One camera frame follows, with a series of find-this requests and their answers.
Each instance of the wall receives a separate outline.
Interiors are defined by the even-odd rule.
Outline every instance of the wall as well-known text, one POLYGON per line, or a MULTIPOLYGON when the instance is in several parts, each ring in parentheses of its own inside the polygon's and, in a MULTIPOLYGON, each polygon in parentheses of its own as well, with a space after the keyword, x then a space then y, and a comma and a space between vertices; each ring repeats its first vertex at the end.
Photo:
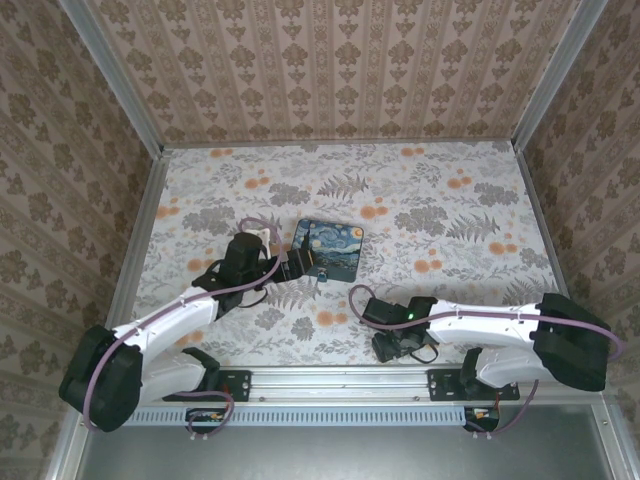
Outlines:
POLYGON ((43 473, 150 167, 55 0, 0 3, 0 478, 43 473))
POLYGON ((609 1, 525 155, 572 295, 629 342, 610 377, 640 440, 639 1, 609 1))
POLYGON ((90 0, 164 143, 511 136, 579 0, 90 0))

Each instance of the pink cable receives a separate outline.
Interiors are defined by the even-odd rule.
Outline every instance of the pink cable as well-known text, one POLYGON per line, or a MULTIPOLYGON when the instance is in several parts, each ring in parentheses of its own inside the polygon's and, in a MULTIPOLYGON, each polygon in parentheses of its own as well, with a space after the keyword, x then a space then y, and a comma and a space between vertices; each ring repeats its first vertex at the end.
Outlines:
POLYGON ((91 423, 91 416, 90 416, 91 399, 93 397, 93 391, 95 390, 96 383, 98 382, 98 378, 100 377, 100 374, 102 373, 102 369, 104 368, 104 366, 107 364, 107 362, 109 361, 109 359, 111 358, 113 353, 118 349, 118 347, 120 345, 122 345, 124 342, 126 342, 132 336, 134 336, 138 330, 142 330, 144 328, 147 328, 149 325, 151 325, 155 321, 159 320, 160 318, 164 317, 166 314, 173 312, 177 308, 181 308, 184 304, 191 303, 191 302, 194 302, 196 300, 199 300, 199 299, 205 298, 205 297, 216 297, 218 295, 224 295, 225 293, 233 293, 233 292, 240 292, 240 291, 244 291, 244 290, 250 290, 251 288, 256 287, 256 286, 264 283, 274 273, 276 273, 276 271, 280 267, 281 256, 282 256, 282 240, 280 240, 280 236, 278 235, 278 231, 277 231, 276 227, 274 225, 271 225, 268 222, 265 222, 264 220, 259 219, 259 218, 247 217, 247 218, 244 218, 244 219, 242 219, 240 221, 239 228, 240 228, 241 232, 244 231, 243 227, 244 227, 244 224, 247 223, 247 222, 259 223, 263 227, 268 228, 269 230, 271 230, 271 233, 273 233, 273 235, 275 237, 275 240, 276 240, 276 244, 279 247, 279 252, 280 253, 278 253, 278 256, 276 258, 276 263, 273 265, 271 270, 269 270, 263 277, 259 278, 258 280, 255 280, 253 282, 247 283, 246 285, 239 285, 237 287, 224 288, 222 290, 217 290, 215 292, 203 292, 203 293, 199 293, 197 295, 193 295, 191 297, 188 297, 188 298, 184 299, 184 301, 182 301, 182 300, 176 301, 175 303, 172 303, 171 305, 168 305, 166 308, 163 308, 162 310, 160 310, 155 315, 152 315, 151 317, 149 317, 147 320, 142 322, 140 325, 137 325, 136 327, 131 328, 131 330, 129 330, 122 337, 118 338, 115 342, 113 342, 111 344, 111 346, 107 349, 107 351, 104 353, 104 355, 102 356, 102 358, 100 359, 98 364, 96 365, 96 368, 93 371, 93 375, 91 375, 91 379, 89 380, 89 385, 87 386, 87 393, 86 393, 86 395, 84 397, 84 404, 82 405, 82 416, 83 416, 84 424, 89 430, 91 430, 92 432, 99 432, 100 431, 99 428, 97 428, 95 425, 93 425, 91 423))
MULTIPOLYGON (((216 391, 216 390, 210 390, 210 391, 206 391, 206 392, 180 392, 180 393, 174 393, 174 395, 177 395, 178 397, 212 397, 212 396, 217 396, 217 397, 222 397, 227 402, 229 402, 229 410, 227 411, 227 414, 222 419, 220 424, 215 428, 215 430, 213 430, 210 433, 207 433, 208 436, 213 436, 213 435, 217 435, 218 433, 220 433, 220 430, 222 430, 222 428, 227 423, 229 423, 229 420, 231 420, 231 415, 233 415, 233 410, 235 409, 235 406, 236 406, 236 402, 233 400, 233 397, 231 395, 229 395, 227 392, 220 392, 220 391, 216 391)), ((197 418, 197 417, 203 416, 203 415, 205 415, 205 413, 203 413, 203 412, 193 412, 193 414, 189 417, 189 423, 187 424, 187 430, 189 430, 189 433, 195 434, 195 432, 193 431, 193 420, 194 420, 194 418, 197 418)))
POLYGON ((451 312, 442 312, 437 313, 435 315, 430 315, 425 318, 419 318, 417 320, 412 320, 411 322, 401 323, 398 325, 381 325, 379 323, 371 322, 364 318, 360 313, 356 310, 356 306, 353 303, 353 295, 356 290, 366 290, 371 294, 373 298, 376 295, 373 293, 373 290, 366 285, 356 285, 349 292, 349 306, 351 310, 355 314, 356 317, 360 319, 360 321, 372 328, 377 330, 402 330, 405 328, 415 327, 416 325, 422 325, 424 323, 432 322, 433 320, 438 320, 440 318, 447 317, 479 317, 479 318, 505 318, 507 320, 536 320, 539 322, 547 322, 547 323, 555 323, 556 325, 567 325, 569 327, 577 327, 584 328, 585 330, 591 330, 593 332, 599 333, 607 337, 609 340, 613 342, 616 346, 616 351, 609 355, 609 361, 615 361, 624 353, 625 345, 622 340, 620 340, 614 333, 609 330, 599 327, 598 325, 592 325, 590 323, 581 322, 579 320, 570 320, 567 318, 556 318, 556 317, 548 317, 546 315, 535 315, 531 313, 499 313, 499 312, 475 312, 468 310, 460 310, 460 311, 451 311, 451 312))
MULTIPOLYGON (((567 325, 570 327, 584 328, 586 330, 591 330, 593 332, 599 333, 600 335, 604 335, 609 340, 611 340, 616 346, 616 351, 613 352, 611 355, 609 355, 609 361, 614 361, 620 358, 620 355, 624 353, 624 349, 625 349, 625 345, 622 340, 620 340, 615 334, 611 333, 609 330, 599 327, 598 325, 592 325, 590 323, 580 322, 578 320, 548 317, 545 315, 534 315, 530 313, 529 314, 521 313, 518 315, 517 313, 512 314, 512 313, 474 312, 474 311, 468 311, 468 310, 460 310, 460 311, 437 313, 435 315, 430 315, 425 318, 419 318, 417 320, 413 320, 407 323, 402 323, 399 325, 381 325, 379 323, 375 323, 367 320, 356 310, 356 306, 353 303, 353 295, 357 290, 360 290, 360 289, 366 290, 367 292, 369 292, 369 294, 373 298, 376 297, 373 290, 371 290, 371 288, 369 288, 368 286, 362 285, 362 284, 355 285, 349 292, 349 306, 351 307, 351 311, 353 311, 355 316, 358 317, 360 321, 362 321, 362 323, 372 328, 375 328, 377 330, 402 330, 404 328, 410 328, 410 327, 415 327, 416 325, 429 323, 433 320, 438 320, 440 318, 459 317, 462 315, 469 316, 469 317, 480 317, 480 318, 506 318, 508 320, 537 320, 539 322, 555 323, 557 325, 567 325)), ((486 433, 487 438, 491 438, 491 436, 493 435, 498 435, 500 433, 504 433, 512 429, 520 421, 522 416, 525 414, 525 412, 529 408, 529 405, 531 404, 531 401, 533 400, 533 397, 536 394, 536 391, 538 390, 539 383, 540 382, 538 380, 533 382, 533 387, 531 389, 531 392, 529 393, 529 396, 527 397, 524 404, 522 405, 522 408, 518 411, 516 416, 504 427, 497 428, 493 432, 484 432, 484 429, 482 429, 482 427, 478 426, 473 422, 467 422, 467 424, 471 425, 472 427, 479 430, 480 432, 486 433)))

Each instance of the floral patterned surface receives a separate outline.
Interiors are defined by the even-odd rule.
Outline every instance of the floral patterned surface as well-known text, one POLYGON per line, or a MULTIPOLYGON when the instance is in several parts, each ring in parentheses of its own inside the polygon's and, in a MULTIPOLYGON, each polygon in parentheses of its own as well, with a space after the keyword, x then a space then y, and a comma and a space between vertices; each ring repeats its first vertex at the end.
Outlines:
MULTIPOLYGON (((172 158, 136 317, 175 298, 223 257, 246 216, 278 225, 287 249, 300 218, 362 227, 357 281, 387 301, 406 304, 414 295, 434 295, 501 305, 537 301, 556 290, 506 141, 181 149, 165 155, 172 158)), ((232 311, 176 348, 197 345, 232 365, 375 364, 373 332, 348 307, 351 286, 310 277, 270 285, 264 303, 232 311)), ((363 308, 366 297, 357 298, 363 308)), ((464 349, 442 346, 441 359, 460 361, 464 349)))

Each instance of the patterned wallpaper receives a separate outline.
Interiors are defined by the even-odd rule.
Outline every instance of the patterned wallpaper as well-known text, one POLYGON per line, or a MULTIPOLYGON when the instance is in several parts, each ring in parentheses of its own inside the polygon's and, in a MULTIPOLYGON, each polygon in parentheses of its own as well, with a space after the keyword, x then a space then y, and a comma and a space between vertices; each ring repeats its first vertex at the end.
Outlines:
POLYGON ((0 2, 0 478, 38 478, 150 158, 55 0, 0 2))
POLYGON ((526 158, 572 295, 629 342, 611 376, 640 440, 640 1, 609 1, 526 158))
POLYGON ((165 144, 510 137, 579 0, 90 0, 165 144))
MULTIPOLYGON (((392 303, 435 295, 519 305, 556 291, 507 140, 180 148, 165 155, 171 161, 138 285, 137 318, 224 258, 247 216, 277 225, 286 250, 300 219, 351 225, 364 236, 357 283, 392 303)), ((197 346, 223 365, 375 365, 375 331, 351 312, 351 286, 308 276, 269 285, 264 302, 191 332, 175 349, 197 346)), ((262 294, 247 293, 243 304, 262 294)), ((356 296, 360 311, 367 300, 356 296)), ((438 361, 461 363, 470 346, 440 345, 438 361)))

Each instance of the black mounting bracket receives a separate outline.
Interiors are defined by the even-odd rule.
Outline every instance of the black mounting bracket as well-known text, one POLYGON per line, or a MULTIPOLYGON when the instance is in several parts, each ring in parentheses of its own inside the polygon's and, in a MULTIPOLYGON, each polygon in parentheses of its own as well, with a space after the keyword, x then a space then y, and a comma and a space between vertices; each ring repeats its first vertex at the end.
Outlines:
POLYGON ((440 368, 427 371, 429 396, 432 402, 519 400, 518 385, 492 388, 477 380, 464 385, 460 380, 460 368, 440 368))

